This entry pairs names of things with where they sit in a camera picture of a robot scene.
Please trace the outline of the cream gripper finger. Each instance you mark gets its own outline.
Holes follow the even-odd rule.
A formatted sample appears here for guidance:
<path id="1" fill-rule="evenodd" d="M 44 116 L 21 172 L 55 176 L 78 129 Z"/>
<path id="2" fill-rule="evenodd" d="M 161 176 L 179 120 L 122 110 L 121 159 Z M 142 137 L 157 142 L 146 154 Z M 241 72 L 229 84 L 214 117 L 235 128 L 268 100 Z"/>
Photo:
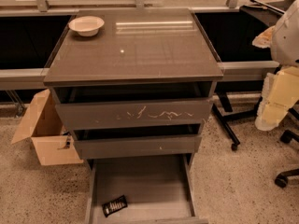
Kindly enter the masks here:
<path id="1" fill-rule="evenodd" d="M 272 34 L 274 32 L 275 27 L 271 26 L 257 35 L 253 41 L 252 45 L 257 48 L 266 49 L 269 48 L 272 41 Z"/>
<path id="2" fill-rule="evenodd" d="M 255 126 L 261 131 L 271 131 L 286 117 L 299 101 L 299 68 L 289 66 L 275 75 L 268 73 L 262 90 Z"/>

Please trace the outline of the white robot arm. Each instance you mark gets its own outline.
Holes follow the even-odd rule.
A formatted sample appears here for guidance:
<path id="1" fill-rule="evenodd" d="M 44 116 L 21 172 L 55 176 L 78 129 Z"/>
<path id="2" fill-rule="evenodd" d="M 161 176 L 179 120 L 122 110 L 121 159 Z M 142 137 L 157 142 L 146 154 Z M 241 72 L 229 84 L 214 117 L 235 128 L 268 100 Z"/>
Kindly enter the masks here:
<path id="1" fill-rule="evenodd" d="M 295 0 L 275 26 L 256 36 L 252 45 L 270 48 L 273 61 L 281 65 L 275 74 L 268 73 L 263 82 L 255 126 L 271 131 L 299 101 L 299 0 Z"/>

